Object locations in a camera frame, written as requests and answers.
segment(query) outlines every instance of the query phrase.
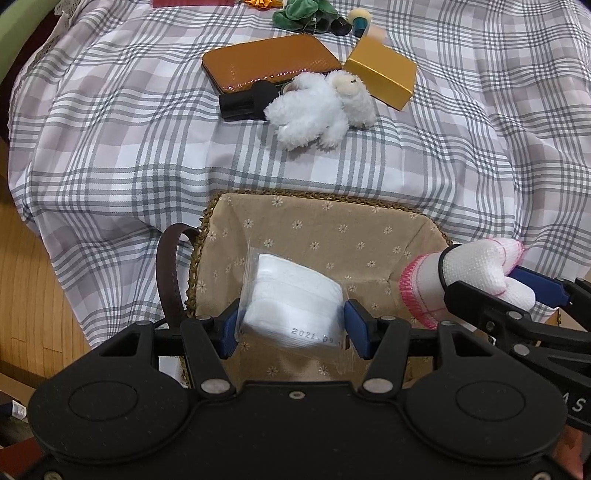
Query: pink trim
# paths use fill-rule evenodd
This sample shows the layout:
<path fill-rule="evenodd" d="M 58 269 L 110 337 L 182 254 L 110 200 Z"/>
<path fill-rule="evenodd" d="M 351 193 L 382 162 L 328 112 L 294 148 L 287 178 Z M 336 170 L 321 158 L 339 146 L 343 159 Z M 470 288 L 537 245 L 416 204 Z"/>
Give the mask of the pink trim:
<path fill-rule="evenodd" d="M 402 272 L 402 275 L 400 275 L 400 280 L 398 281 L 398 289 L 400 290 L 400 296 L 402 297 L 402 301 L 408 308 L 408 311 L 411 313 L 411 315 L 428 329 L 434 330 L 437 328 L 437 323 L 428 318 L 427 315 L 425 315 L 413 289 L 413 275 L 418 271 L 418 268 L 421 266 L 421 264 L 426 258 L 427 255 L 420 255 L 406 266 L 406 268 Z"/>
<path fill-rule="evenodd" d="M 421 300 L 422 305 L 421 305 L 421 311 L 423 313 L 428 313 L 427 312 L 427 302 L 425 301 L 425 299 L 423 298 L 423 292 L 421 291 L 421 287 L 418 284 L 418 272 L 422 266 L 422 264 L 424 263 L 424 261 L 426 260 L 426 258 L 423 259 L 423 261 L 421 262 L 420 265 L 417 266 L 416 270 L 413 272 L 413 276 L 411 278 L 411 282 L 413 283 L 413 290 L 416 290 L 416 295 L 418 295 L 418 298 Z"/>

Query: black wristband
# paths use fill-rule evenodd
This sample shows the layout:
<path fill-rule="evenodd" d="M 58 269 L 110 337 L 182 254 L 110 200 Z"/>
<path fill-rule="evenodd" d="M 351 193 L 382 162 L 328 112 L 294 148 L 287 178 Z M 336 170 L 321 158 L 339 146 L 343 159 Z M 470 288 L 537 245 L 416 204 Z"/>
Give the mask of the black wristband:
<path fill-rule="evenodd" d="M 447 289 L 447 283 L 445 283 L 445 278 L 443 277 L 443 260 L 450 251 L 452 251 L 456 247 L 459 247 L 460 245 L 461 244 L 450 245 L 443 252 L 441 252 L 441 255 L 439 255 L 439 262 L 437 263 L 437 273 L 439 274 L 439 281 L 441 282 L 443 291 L 446 291 Z"/>

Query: beige floral fabric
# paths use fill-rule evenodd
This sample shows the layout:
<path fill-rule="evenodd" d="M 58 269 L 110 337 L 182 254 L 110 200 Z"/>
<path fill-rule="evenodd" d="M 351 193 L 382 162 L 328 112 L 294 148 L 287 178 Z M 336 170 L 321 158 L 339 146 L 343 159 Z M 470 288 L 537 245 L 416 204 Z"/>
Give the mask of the beige floral fabric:
<path fill-rule="evenodd" d="M 199 259 L 189 297 L 196 314 L 218 315 L 240 296 L 249 245 L 313 268 L 337 281 L 373 316 L 396 315 L 414 327 L 398 291 L 402 270 L 418 255 L 447 246 L 426 216 L 399 209 L 317 200 L 289 195 L 226 193 L 204 218 Z M 359 384 L 369 362 L 353 348 L 344 354 L 352 370 L 340 374 L 318 361 L 244 337 L 225 361 L 232 381 L 351 380 Z M 406 380 L 431 369 L 428 359 L 412 359 Z"/>

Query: lace trim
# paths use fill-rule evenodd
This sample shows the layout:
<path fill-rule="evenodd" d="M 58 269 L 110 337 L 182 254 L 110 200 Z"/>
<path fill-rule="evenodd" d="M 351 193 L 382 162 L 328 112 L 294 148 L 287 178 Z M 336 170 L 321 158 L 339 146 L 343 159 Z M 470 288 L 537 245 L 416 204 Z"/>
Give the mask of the lace trim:
<path fill-rule="evenodd" d="M 12 118 L 14 116 L 14 109 L 17 104 L 17 97 L 21 91 L 25 77 L 32 71 L 35 65 L 37 65 L 37 63 L 50 52 L 61 36 L 70 29 L 73 21 L 76 19 L 81 3 L 82 0 L 60 0 L 60 2 L 54 8 L 55 15 L 60 17 L 55 28 L 45 43 L 39 47 L 39 49 L 37 49 L 30 59 L 27 60 L 14 82 L 12 95 L 10 98 L 10 105 L 8 108 L 9 127 L 11 126 Z"/>

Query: robotic arm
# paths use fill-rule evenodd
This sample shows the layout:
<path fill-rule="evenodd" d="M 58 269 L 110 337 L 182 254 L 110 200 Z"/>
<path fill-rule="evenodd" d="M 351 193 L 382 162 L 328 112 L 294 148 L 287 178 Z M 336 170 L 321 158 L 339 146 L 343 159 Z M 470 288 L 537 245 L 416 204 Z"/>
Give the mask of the robotic arm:
<path fill-rule="evenodd" d="M 533 275 L 538 299 L 591 325 L 591 284 L 515 275 Z M 170 329 L 137 322 L 35 392 L 28 417 L 47 454 L 22 480 L 571 479 L 551 454 L 565 423 L 591 433 L 591 333 L 534 323 L 463 282 L 445 303 L 495 344 L 453 322 L 377 319 L 349 300 L 350 340 L 373 359 L 357 390 L 247 382 L 237 392 L 220 359 L 236 348 L 238 301 L 216 318 L 163 319 L 180 325 Z M 175 355 L 189 389 L 158 371 L 159 356 Z M 410 356 L 433 357 L 434 371 L 403 389 Z"/>

